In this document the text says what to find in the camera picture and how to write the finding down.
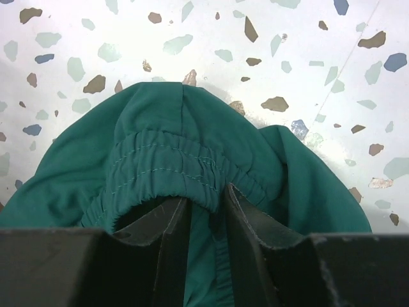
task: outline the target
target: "clothing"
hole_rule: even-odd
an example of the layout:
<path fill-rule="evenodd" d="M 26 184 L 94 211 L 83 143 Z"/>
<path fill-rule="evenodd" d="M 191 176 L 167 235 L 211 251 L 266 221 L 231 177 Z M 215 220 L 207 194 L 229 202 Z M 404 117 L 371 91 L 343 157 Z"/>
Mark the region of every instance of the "clothing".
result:
<path fill-rule="evenodd" d="M 234 306 L 224 225 L 210 212 L 232 182 L 298 233 L 370 232 L 360 205 L 286 127 L 257 129 L 202 88 L 139 83 L 102 102 L 51 145 L 0 213 L 2 227 L 115 232 L 133 206 L 185 196 L 192 213 L 185 306 Z"/>

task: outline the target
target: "green fabric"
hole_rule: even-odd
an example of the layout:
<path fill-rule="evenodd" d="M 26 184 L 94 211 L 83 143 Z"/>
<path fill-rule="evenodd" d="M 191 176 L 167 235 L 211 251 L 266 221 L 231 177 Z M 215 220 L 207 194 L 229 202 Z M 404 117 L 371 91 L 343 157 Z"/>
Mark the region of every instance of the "green fabric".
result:
<path fill-rule="evenodd" d="M 229 182 L 301 234 L 371 231 L 345 186 L 286 127 L 258 130 L 206 90 L 180 83 L 135 84 L 74 123 L 5 206 L 0 226 L 112 233 L 132 206 L 186 196 L 197 205 L 185 306 L 233 306 L 224 225 L 209 227 Z"/>

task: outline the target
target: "speckled tabletop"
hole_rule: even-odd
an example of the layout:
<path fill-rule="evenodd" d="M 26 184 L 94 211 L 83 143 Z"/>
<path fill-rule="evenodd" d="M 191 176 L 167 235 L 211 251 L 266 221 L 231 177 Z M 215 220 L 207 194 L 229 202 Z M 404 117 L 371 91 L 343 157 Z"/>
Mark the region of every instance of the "speckled tabletop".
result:
<path fill-rule="evenodd" d="M 375 231 L 406 232 L 407 16 L 406 0 L 0 0 L 0 202 L 107 97 L 183 81 L 288 126 Z"/>

